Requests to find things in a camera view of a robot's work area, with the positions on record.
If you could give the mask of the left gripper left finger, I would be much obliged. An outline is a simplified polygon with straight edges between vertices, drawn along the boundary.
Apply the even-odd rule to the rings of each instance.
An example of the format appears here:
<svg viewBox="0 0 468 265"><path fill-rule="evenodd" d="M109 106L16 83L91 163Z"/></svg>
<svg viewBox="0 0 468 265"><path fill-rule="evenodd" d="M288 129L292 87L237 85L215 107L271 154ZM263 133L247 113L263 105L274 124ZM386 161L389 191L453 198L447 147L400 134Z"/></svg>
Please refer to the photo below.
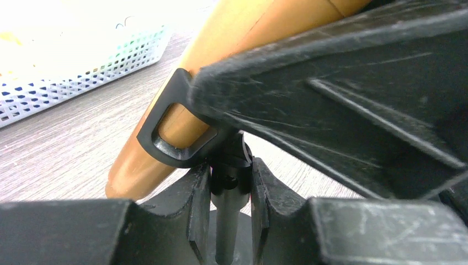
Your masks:
<svg viewBox="0 0 468 265"><path fill-rule="evenodd" d="M210 168L143 204L127 199L1 204L2 264L205 264Z"/></svg>

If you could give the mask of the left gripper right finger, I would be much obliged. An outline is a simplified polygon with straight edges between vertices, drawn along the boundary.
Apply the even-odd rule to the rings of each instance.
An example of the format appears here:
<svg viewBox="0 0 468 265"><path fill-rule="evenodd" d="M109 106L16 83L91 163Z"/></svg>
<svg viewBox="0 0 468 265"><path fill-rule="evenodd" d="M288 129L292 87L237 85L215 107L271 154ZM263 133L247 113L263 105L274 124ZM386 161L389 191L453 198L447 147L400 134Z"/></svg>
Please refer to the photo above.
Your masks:
<svg viewBox="0 0 468 265"><path fill-rule="evenodd" d="M466 264L467 227L419 200L304 199L253 159L255 264Z"/></svg>

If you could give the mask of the white plastic basket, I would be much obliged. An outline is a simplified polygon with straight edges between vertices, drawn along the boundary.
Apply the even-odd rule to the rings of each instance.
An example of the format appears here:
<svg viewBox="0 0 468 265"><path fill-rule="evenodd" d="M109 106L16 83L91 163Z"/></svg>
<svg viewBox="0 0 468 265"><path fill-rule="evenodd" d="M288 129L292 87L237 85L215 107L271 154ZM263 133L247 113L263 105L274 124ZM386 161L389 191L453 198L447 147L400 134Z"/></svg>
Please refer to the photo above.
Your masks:
<svg viewBox="0 0 468 265"><path fill-rule="evenodd" d="M1 32L1 127L158 62L171 37L159 20L103 29Z"/></svg>

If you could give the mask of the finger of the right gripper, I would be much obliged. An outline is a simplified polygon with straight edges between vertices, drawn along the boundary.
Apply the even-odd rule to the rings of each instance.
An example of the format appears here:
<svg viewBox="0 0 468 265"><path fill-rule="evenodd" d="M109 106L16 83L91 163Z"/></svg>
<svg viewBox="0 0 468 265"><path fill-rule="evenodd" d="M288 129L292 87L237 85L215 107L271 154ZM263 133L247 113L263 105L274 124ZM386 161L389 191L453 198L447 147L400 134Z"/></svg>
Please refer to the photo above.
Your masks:
<svg viewBox="0 0 468 265"><path fill-rule="evenodd" d="M367 198L467 219L467 2L395 1L236 60L204 113Z"/></svg>

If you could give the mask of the black round-base mic stand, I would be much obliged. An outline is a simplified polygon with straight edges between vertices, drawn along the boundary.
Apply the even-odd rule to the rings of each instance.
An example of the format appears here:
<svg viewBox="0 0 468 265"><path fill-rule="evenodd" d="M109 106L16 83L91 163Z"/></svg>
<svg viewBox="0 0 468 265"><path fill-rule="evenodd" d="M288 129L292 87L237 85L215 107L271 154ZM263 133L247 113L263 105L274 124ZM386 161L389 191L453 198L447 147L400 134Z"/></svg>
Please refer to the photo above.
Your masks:
<svg viewBox="0 0 468 265"><path fill-rule="evenodd" d="M176 69L137 134L146 153L188 169L195 182L172 251L177 263L252 264L251 218L241 210L251 197L253 158L243 133L211 118L199 136L190 129L171 140L161 130L171 107L187 106L191 80L187 70Z"/></svg>

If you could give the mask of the gold brown microphone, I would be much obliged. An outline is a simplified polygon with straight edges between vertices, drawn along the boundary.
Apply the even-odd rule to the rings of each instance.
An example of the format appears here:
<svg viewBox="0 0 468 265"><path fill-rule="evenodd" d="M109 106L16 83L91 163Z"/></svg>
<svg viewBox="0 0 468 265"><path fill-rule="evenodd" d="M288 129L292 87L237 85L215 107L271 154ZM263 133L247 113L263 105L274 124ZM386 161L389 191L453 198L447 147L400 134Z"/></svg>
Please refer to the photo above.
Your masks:
<svg viewBox="0 0 468 265"><path fill-rule="evenodd" d="M232 127L203 110L207 96L218 96L218 83L229 83L238 76L238 71L228 72L237 59L247 61L264 47L351 17L367 4L367 1L218 1L119 152L108 173L105 195L142 199L176 169L151 157L137 140L151 108L176 69L185 69L192 76L188 104L171 107L168 119L162 123L163 136L173 140L190 129L199 136L209 128L205 118Z"/></svg>

